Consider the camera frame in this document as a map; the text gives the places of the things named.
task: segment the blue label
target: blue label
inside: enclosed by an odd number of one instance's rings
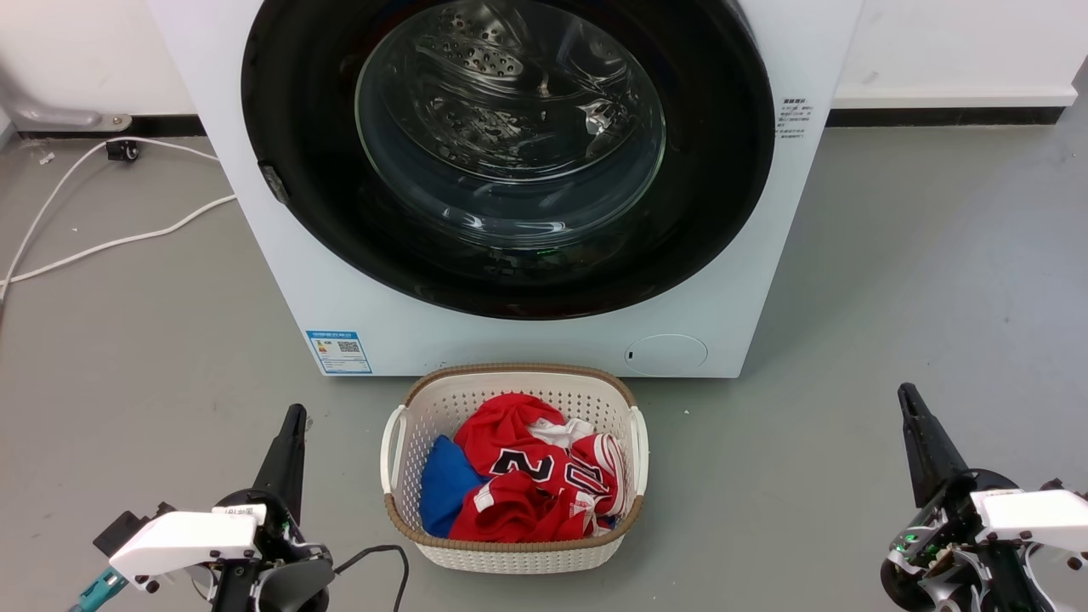
[[[321,370],[334,375],[367,375],[374,374],[370,369],[370,360],[359,342],[359,334],[354,331],[311,331],[306,336],[310,341]]]

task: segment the laundry basket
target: laundry basket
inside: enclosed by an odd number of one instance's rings
[[[480,404],[510,392],[541,397],[565,417],[581,418],[596,431],[616,437],[623,451],[622,486],[629,501],[615,529],[582,540],[537,543],[469,542],[423,531],[420,475],[434,440],[442,434],[453,438]],[[555,574],[608,561],[639,518],[648,467],[646,424],[631,391],[606,372],[573,366],[502,364],[438,370],[412,387],[382,437],[382,489],[393,524],[431,561],[469,572]]]

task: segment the basket handle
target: basket handle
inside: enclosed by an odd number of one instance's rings
[[[382,491],[385,494],[393,492],[393,489],[397,487],[397,475],[400,474],[400,451],[404,449],[405,444],[405,424],[408,417],[404,415],[407,407],[401,404],[397,406],[397,409],[393,411],[390,415],[390,420],[385,424],[385,432],[382,433],[382,458],[381,458],[381,469],[382,469]],[[393,469],[396,472],[390,472],[390,444],[393,441],[393,430],[397,430],[397,446],[395,449],[396,456],[393,457]]]
[[[638,406],[631,406],[631,440],[635,448],[635,494],[646,493],[646,479],[650,477],[650,438],[646,434],[646,419],[642,418],[642,411]]]

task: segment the gray floor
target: gray floor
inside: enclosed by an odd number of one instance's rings
[[[88,146],[0,157],[4,266]],[[653,461],[645,519],[618,555],[496,577],[410,550],[404,610],[893,610],[877,570],[914,513],[904,380],[972,465],[1088,488],[1086,161],[1088,99],[1054,127],[828,132],[742,378],[631,382]],[[22,270],[228,192],[218,168],[176,151],[96,159]],[[90,540],[121,511],[206,509],[246,486],[292,402],[316,417],[308,538],[339,559],[404,542],[378,444],[410,381],[318,375],[236,205],[15,285],[2,326],[4,609],[67,609],[104,566]],[[1043,582],[1088,609],[1062,560]],[[399,571],[369,558],[332,586],[331,609],[387,610]],[[110,610],[203,609],[189,591],[125,592]]]

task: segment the door glass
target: door glass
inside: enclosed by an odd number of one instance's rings
[[[446,3],[398,25],[359,75],[356,122],[413,218],[514,249],[617,219],[665,151],[662,103],[634,58],[531,0]]]

